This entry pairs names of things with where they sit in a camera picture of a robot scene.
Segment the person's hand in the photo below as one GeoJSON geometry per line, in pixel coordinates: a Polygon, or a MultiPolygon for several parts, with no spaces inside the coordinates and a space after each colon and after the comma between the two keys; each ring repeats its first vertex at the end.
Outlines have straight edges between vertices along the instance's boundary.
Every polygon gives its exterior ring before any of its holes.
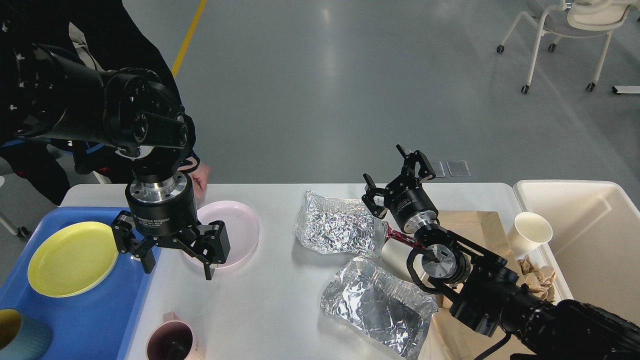
{"type": "Polygon", "coordinates": [[[189,173],[196,198],[201,198],[201,196],[205,195],[208,188],[210,172],[211,167],[205,162],[201,162],[196,170],[189,173]]]}

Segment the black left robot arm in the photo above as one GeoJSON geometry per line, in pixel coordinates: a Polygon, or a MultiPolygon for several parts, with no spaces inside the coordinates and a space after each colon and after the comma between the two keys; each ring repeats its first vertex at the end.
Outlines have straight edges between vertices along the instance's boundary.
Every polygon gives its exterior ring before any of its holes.
{"type": "Polygon", "coordinates": [[[226,263],[226,224],[199,221],[192,180],[179,171],[194,146],[194,125],[153,74],[98,71],[54,47],[3,38],[1,134],[100,142],[133,158],[128,210],[111,228],[118,251],[139,259],[147,274],[156,264],[155,247],[198,260],[206,280],[226,263]]]}

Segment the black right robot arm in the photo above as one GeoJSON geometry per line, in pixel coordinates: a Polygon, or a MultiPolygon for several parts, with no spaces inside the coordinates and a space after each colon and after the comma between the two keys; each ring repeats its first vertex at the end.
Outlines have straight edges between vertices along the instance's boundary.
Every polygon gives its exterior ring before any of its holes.
{"type": "Polygon", "coordinates": [[[519,276],[507,260],[461,235],[441,227],[439,212],[423,189],[435,177],[420,151],[397,150],[403,158],[400,174],[377,187],[368,174],[362,201],[373,216],[391,212],[404,234],[413,235],[406,259],[411,281],[422,291],[452,302],[454,319],[491,337],[497,328],[505,336],[478,355],[484,360],[517,338],[531,354],[513,353],[512,360],[637,360],[639,327],[615,313],[576,300],[558,304],[518,285],[519,276]]]}

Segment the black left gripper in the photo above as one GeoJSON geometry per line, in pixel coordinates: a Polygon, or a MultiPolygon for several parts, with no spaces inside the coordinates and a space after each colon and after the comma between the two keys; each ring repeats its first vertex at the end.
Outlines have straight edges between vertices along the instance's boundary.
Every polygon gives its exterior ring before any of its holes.
{"type": "Polygon", "coordinates": [[[130,253],[140,260],[144,273],[156,264],[153,247],[171,236],[190,258],[201,262],[206,280],[213,278],[218,265],[227,262],[230,241],[226,223],[215,220],[198,225],[192,179],[182,172],[159,183],[133,180],[125,188],[128,210],[121,210],[110,224],[119,253],[130,253]],[[135,228],[144,235],[137,239],[135,228]]]}

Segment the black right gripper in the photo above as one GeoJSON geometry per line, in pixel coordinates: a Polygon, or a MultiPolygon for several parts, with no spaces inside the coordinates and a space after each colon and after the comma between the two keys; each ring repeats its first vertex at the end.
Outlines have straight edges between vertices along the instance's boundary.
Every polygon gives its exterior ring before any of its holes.
{"type": "Polygon", "coordinates": [[[433,224],[439,211],[423,189],[423,183],[436,178],[434,167],[420,150],[409,151],[401,145],[396,149],[403,158],[400,174],[387,187],[377,187],[373,178],[363,174],[365,194],[362,201],[369,212],[378,219],[386,218],[391,212],[395,223],[406,234],[414,234],[426,224],[433,224]],[[382,198],[382,205],[375,198],[382,198]]]}

